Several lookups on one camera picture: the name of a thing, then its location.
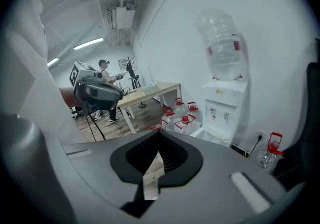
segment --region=table leg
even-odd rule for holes
[[[164,96],[163,95],[159,95],[160,97],[160,104],[161,104],[161,107],[164,106]]]
[[[181,98],[182,94],[181,94],[181,86],[177,86],[176,87],[176,92],[177,92],[177,98]]]
[[[124,110],[124,111],[122,112],[122,114],[123,114],[123,116],[124,116],[124,119],[126,120],[126,123],[127,123],[128,126],[129,126],[131,132],[132,132],[133,134],[135,134],[135,133],[136,133],[136,130],[135,130],[133,124],[131,123],[130,117],[128,116],[128,113],[126,112],[126,110]]]
[[[136,117],[135,117],[134,112],[132,111],[130,106],[128,107],[128,109],[129,109],[129,112],[130,112],[132,118],[135,119]]]

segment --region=sneaker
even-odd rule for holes
[[[116,120],[110,119],[110,124],[113,124],[113,123],[118,122],[118,121],[119,121],[119,118],[117,118]]]

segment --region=red handle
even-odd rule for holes
[[[180,98],[176,98],[175,101],[176,101],[176,102],[175,102],[176,105],[183,105],[183,104],[185,104],[184,102],[182,102],[182,98],[181,98],[181,97],[180,97]]]
[[[156,125],[155,127],[148,127],[149,130],[162,130],[162,126]]]
[[[180,120],[180,121],[178,121],[178,122],[175,122],[175,125],[178,126],[177,123],[180,123],[180,122],[182,122],[182,120]]]
[[[275,150],[275,149],[271,149],[271,148],[269,148],[268,150],[269,150],[269,152],[271,152],[272,154],[277,154],[277,155],[281,155],[281,156],[284,155],[284,152],[283,152],[283,151],[279,151],[279,150]]]
[[[175,112],[171,112],[168,114],[168,112],[165,114],[167,117],[173,116],[175,114]]]
[[[172,108],[171,108],[171,106],[169,106],[169,107],[163,107],[164,108],[164,110],[173,110]]]
[[[196,117],[194,115],[188,114],[188,116],[193,118],[189,123],[192,123],[192,121],[196,119]]]
[[[166,122],[166,124],[169,124],[166,120],[160,119],[160,121],[164,121],[164,122]]]
[[[197,106],[196,106],[196,103],[195,103],[195,102],[189,102],[189,103],[188,103],[188,109],[189,109],[189,110],[193,110],[193,111],[195,111],[195,110],[199,110],[199,109],[197,108]]]
[[[281,139],[280,139],[280,141],[279,141],[279,144],[280,144],[280,143],[281,143],[281,140],[282,140],[283,135],[282,135],[282,134],[280,134],[280,133],[272,132],[272,133],[270,134],[270,140],[269,140],[269,142],[268,142],[268,145],[270,145],[270,141],[271,141],[272,135],[276,135],[276,136],[281,137]]]

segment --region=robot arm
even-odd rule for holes
[[[84,115],[89,115],[97,110],[110,110],[115,102],[123,99],[122,90],[116,86],[105,84],[101,72],[90,65],[75,62],[70,82],[76,99],[81,102]]]

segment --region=wall outlet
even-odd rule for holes
[[[263,140],[266,136],[266,133],[264,131],[256,131],[254,138],[258,140],[260,135],[262,135],[261,140]]]

